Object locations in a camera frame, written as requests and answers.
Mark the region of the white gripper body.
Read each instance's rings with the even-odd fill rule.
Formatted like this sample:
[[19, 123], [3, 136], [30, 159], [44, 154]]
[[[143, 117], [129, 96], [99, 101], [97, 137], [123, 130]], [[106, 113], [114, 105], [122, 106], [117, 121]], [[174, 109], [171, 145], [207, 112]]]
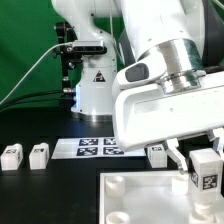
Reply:
[[156, 84], [121, 92], [113, 114], [118, 147], [131, 151], [224, 127], [224, 72], [199, 82], [199, 88], [170, 95]]

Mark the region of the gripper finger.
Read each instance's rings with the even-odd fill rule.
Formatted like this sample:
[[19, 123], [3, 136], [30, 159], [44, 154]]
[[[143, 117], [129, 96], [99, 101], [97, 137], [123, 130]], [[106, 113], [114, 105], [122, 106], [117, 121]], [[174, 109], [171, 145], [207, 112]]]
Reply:
[[178, 150], [179, 143], [176, 138], [164, 142], [166, 154], [177, 164], [179, 172], [184, 175], [188, 172], [186, 158]]
[[213, 143], [213, 150], [224, 157], [224, 128], [217, 128], [207, 132], [210, 142]]

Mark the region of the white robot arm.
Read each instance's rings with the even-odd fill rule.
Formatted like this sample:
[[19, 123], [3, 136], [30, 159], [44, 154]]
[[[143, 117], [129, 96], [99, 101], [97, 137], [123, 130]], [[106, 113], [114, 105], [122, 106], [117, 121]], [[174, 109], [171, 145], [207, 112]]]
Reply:
[[112, 117], [120, 149], [161, 143], [181, 172], [181, 139], [206, 134], [224, 157], [224, 23], [208, 0], [51, 1], [83, 60], [76, 117]]

